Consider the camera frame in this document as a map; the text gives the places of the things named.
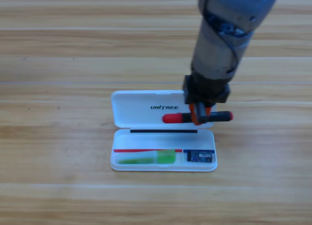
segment green marker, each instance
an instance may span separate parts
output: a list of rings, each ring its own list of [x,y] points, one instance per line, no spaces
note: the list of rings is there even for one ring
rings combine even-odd
[[[152,150],[123,153],[127,157],[119,164],[171,164],[176,161],[175,150]]]

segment cable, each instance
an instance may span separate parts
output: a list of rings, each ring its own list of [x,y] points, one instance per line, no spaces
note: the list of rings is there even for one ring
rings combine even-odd
[[[233,58],[234,58],[234,60],[235,60],[234,65],[233,65],[233,63],[232,63],[231,69],[229,69],[229,70],[227,71],[227,73],[231,73],[231,72],[235,71],[235,69],[236,69],[237,66],[238,66],[238,57],[237,57],[236,51],[235,51],[235,49],[233,48],[232,44],[231,44],[229,41],[227,41],[227,40],[220,34],[220,32],[218,31],[217,27],[219,27],[219,25],[218,25],[218,26],[213,26],[213,25],[212,25],[211,22],[213,21],[213,18],[216,18],[216,16],[214,16],[213,14],[211,14],[210,12],[207,11],[207,4],[208,4],[208,1],[209,1],[209,0],[205,0],[205,2],[204,2],[204,6],[203,6],[203,7],[204,7],[204,10],[203,10],[203,18],[204,18],[204,20],[206,21],[206,23],[213,29],[214,33],[216,33],[216,34],[218,35],[218,37],[219,37],[219,38],[228,46],[228,48],[231,50],[232,55],[233,55]]]

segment white plastic case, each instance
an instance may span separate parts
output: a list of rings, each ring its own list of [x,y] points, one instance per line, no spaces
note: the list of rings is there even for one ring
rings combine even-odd
[[[111,167],[121,171],[212,171],[217,167],[214,135],[207,123],[196,126],[193,123],[165,124],[162,117],[168,113],[187,113],[183,91],[116,91],[112,94],[112,107],[115,125],[124,128],[114,135],[111,153]],[[131,130],[161,132],[131,132]],[[191,130],[190,133],[166,132],[173,130]],[[121,164],[119,160],[136,153],[118,152],[130,150],[172,150],[175,149],[175,161],[169,164]],[[187,161],[190,150],[211,150],[212,162]],[[139,152],[138,156],[148,153]]]

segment black wire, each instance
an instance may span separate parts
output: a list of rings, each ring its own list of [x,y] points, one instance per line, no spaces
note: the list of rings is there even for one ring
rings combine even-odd
[[[235,64],[233,65],[233,63],[232,63],[231,69],[229,69],[229,70],[227,71],[227,73],[231,73],[231,72],[235,71],[235,69],[236,69],[237,66],[238,66],[238,57],[237,57],[236,51],[235,51],[234,47],[232,46],[232,44],[231,44],[229,41],[227,41],[227,40],[220,34],[220,32],[217,30],[217,28],[215,28],[214,26],[211,25],[211,21],[208,20],[208,17],[209,17],[209,16],[212,16],[212,14],[209,13],[209,12],[207,11],[207,4],[208,4],[208,1],[209,1],[209,0],[205,0],[205,2],[204,2],[204,6],[203,6],[203,8],[204,8],[204,10],[203,10],[203,18],[205,19],[206,23],[213,29],[213,31],[219,36],[219,38],[220,38],[220,39],[228,46],[228,48],[231,50],[232,55],[233,55],[233,58],[234,58],[234,60],[235,60]]]

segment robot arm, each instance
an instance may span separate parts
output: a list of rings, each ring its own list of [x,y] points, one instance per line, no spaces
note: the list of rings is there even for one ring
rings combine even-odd
[[[183,91],[192,122],[205,123],[210,107],[225,103],[241,59],[256,28],[276,0],[198,0],[203,16],[195,45],[191,74]]]

